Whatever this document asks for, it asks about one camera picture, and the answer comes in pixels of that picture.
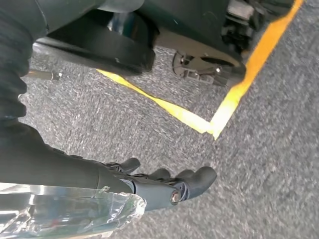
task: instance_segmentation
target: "yellow tape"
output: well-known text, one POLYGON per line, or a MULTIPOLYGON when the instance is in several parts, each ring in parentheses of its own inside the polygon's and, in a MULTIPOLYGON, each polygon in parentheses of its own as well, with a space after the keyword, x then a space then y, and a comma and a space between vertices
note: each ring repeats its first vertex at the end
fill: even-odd
POLYGON ((289 23, 293 20, 297 10, 302 4, 302 1, 296 0, 294 6, 288 15, 270 24, 246 63, 245 79, 240 84, 232 87, 210 122, 180 106, 148 95, 121 76, 102 70, 98 71, 114 82, 129 87, 154 101, 169 114, 189 127, 200 133, 208 132, 212 134, 215 139, 217 139, 236 110, 240 99, 249 89, 258 72, 262 69, 262 65, 277 45, 289 23))
POLYGON ((221 102, 216 113, 211 120, 211 133, 215 140, 231 119, 240 99, 249 88, 255 77, 262 69, 267 58, 277 45, 284 31, 288 27, 303 0, 295 0, 294 5, 286 16, 271 23, 252 53, 246 63, 246 73, 243 81, 232 87, 221 102))
POLYGON ((170 113, 171 115, 187 125, 190 126, 194 130, 197 130, 200 133, 205 133, 207 132, 209 130, 211 130, 212 125, 208 122, 206 121, 200 116, 197 116, 194 113, 187 111, 184 108, 180 107, 180 106, 177 106, 177 105, 174 105, 172 103, 169 103, 167 101, 164 101, 162 99, 159 99, 159 98, 156 98, 156 97, 153 97, 150 95, 148 95, 136 86, 134 86, 129 82, 128 82, 127 80, 116 75, 116 74, 113 74, 113 73, 110 73, 110 72, 106 72, 106 71, 102 71, 102 70, 98 70, 100 73, 102 73, 104 76, 107 76, 114 82, 123 85, 123 86, 126 86, 129 88, 131 88, 132 90, 135 90, 136 92, 138 92, 141 95, 144 95, 145 97, 147 97, 152 101, 156 102, 156 104, 160 105, 160 107, 166 110, 167 112, 170 113))

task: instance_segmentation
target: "metal pin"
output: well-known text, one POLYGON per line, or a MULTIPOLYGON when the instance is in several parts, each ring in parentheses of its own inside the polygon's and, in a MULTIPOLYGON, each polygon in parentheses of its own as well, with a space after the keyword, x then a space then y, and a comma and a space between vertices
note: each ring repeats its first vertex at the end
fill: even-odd
POLYGON ((39 71, 30 69, 26 77, 31 77, 31 78, 38 78, 42 80, 58 80, 60 79, 60 75, 56 75, 52 71, 39 71))

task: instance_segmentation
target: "bolt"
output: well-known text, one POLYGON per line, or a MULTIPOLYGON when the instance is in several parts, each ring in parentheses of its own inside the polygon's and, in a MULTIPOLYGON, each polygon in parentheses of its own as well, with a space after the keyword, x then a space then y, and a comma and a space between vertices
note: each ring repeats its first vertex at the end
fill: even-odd
POLYGON ((172 204, 176 205, 179 203, 179 200, 181 200, 181 194, 179 193, 179 191, 174 191, 172 193, 172 196, 170 198, 172 204))

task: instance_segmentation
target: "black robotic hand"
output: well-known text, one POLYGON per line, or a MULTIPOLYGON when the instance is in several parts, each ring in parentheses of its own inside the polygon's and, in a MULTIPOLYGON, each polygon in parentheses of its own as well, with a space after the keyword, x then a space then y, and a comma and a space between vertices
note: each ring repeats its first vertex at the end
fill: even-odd
POLYGON ((166 169, 158 169, 152 174, 133 174, 141 166, 136 158, 123 163, 105 164, 118 179, 129 185, 135 194, 147 202, 147 211, 170 207, 179 202, 200 196, 209 189, 216 178, 216 172, 211 167, 202 167, 194 172, 184 170, 173 178, 166 169))

